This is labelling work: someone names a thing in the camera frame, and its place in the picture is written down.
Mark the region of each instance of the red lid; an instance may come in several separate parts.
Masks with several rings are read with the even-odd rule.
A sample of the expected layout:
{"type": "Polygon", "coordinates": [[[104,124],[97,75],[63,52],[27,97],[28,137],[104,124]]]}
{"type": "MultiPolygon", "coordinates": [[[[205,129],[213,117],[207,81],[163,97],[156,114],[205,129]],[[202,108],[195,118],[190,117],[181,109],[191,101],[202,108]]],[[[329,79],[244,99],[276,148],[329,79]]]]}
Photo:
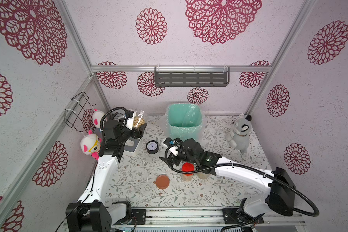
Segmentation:
{"type": "Polygon", "coordinates": [[[195,167],[191,163],[184,163],[182,166],[182,171],[194,171],[195,167]]]}

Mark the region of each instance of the black clock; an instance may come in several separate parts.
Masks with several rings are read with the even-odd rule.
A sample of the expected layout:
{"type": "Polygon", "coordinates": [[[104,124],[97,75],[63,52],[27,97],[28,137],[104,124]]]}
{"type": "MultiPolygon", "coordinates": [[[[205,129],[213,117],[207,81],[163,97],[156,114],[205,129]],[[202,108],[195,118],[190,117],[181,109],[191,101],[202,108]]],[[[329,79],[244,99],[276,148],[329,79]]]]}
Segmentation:
{"type": "Polygon", "coordinates": [[[158,152],[158,142],[151,140],[146,144],[146,150],[149,154],[155,154],[158,152]]]}

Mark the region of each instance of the table surface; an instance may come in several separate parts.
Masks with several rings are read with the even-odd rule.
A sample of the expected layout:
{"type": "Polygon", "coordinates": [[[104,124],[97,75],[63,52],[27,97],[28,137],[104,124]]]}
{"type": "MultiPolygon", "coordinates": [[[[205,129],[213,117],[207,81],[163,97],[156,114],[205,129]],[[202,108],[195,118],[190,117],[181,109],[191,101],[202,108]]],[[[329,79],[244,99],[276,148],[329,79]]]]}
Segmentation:
{"type": "MultiPolygon", "coordinates": [[[[166,138],[157,121],[161,116],[149,116],[137,155],[125,155],[118,166],[118,172],[107,182],[105,205],[116,201],[130,201],[132,207],[195,207],[195,206],[239,206],[245,197],[259,194],[256,188],[231,178],[210,175],[202,180],[195,174],[192,181],[185,182],[181,174],[169,169],[159,159],[165,149],[156,154],[146,152],[145,145],[150,140],[159,143],[166,138]],[[161,190],[155,185],[156,177],[165,174],[170,179],[168,188],[161,190]]],[[[205,151],[221,154],[238,163],[260,169],[271,169],[253,129],[250,131],[248,152],[229,146],[225,139],[238,116],[206,116],[207,125],[202,140],[198,142],[205,151]]]]}

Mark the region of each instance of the jar lid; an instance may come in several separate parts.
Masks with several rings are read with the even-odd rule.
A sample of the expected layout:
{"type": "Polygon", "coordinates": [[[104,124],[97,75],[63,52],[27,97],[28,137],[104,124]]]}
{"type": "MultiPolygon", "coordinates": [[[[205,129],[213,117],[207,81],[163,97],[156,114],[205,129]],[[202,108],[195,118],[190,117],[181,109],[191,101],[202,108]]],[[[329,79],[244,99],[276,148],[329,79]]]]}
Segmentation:
{"type": "Polygon", "coordinates": [[[156,186],[159,189],[165,189],[169,187],[169,184],[170,184],[170,180],[169,180],[169,177],[167,177],[166,175],[159,175],[156,178],[156,186]]]}
{"type": "Polygon", "coordinates": [[[195,167],[191,163],[184,163],[182,166],[182,171],[194,171],[195,167]]]}

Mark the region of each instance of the wall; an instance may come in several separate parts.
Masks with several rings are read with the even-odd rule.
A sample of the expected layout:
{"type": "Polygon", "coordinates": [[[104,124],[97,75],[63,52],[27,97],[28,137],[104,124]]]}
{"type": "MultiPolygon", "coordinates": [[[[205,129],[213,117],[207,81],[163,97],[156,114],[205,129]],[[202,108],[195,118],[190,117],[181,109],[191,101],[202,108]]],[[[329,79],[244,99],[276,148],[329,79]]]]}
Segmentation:
{"type": "MultiPolygon", "coordinates": [[[[65,2],[94,65],[269,65],[302,0],[65,2]]],[[[149,86],[152,74],[140,82],[141,74],[101,73],[110,105],[160,114],[172,102],[192,102],[194,88],[161,93],[149,86]],[[142,86],[150,89],[146,95],[142,86]]],[[[207,113],[245,112],[262,78],[232,73],[226,88],[202,88],[195,103],[207,113]]]]}
{"type": "MultiPolygon", "coordinates": [[[[95,104],[91,107],[87,103],[85,105],[87,111],[93,108],[105,110],[94,86],[90,86],[86,93],[89,96],[90,104],[95,104]]],[[[75,123],[76,128],[78,130],[92,129],[101,138],[101,133],[98,129],[95,130],[95,127],[83,127],[87,122],[92,125],[91,114],[89,118],[83,117],[88,114],[85,114],[83,110],[81,111],[81,118],[84,120],[81,122],[78,119],[75,123]]],[[[77,202],[84,192],[96,163],[90,155],[83,154],[80,149],[82,138],[83,135],[80,132],[68,126],[57,138],[32,181],[28,183],[23,194],[19,197],[17,206],[23,207],[23,214],[16,213],[19,210],[12,211],[13,218],[16,219],[16,226],[20,228],[19,232],[55,231],[65,218],[67,205],[77,202]]],[[[9,221],[11,219],[4,223],[4,230],[13,226],[8,223],[9,221]]]]}
{"type": "MultiPolygon", "coordinates": [[[[0,1],[0,199],[86,77],[52,1],[40,6],[0,1]]],[[[37,193],[27,193],[23,204],[30,204],[37,193]]],[[[57,192],[49,191],[48,201],[57,198],[57,192]]],[[[33,220],[28,213],[26,218],[33,220]]]]}
{"type": "Polygon", "coordinates": [[[348,231],[348,0],[316,3],[252,116],[271,166],[320,210],[309,231],[348,231]]]}

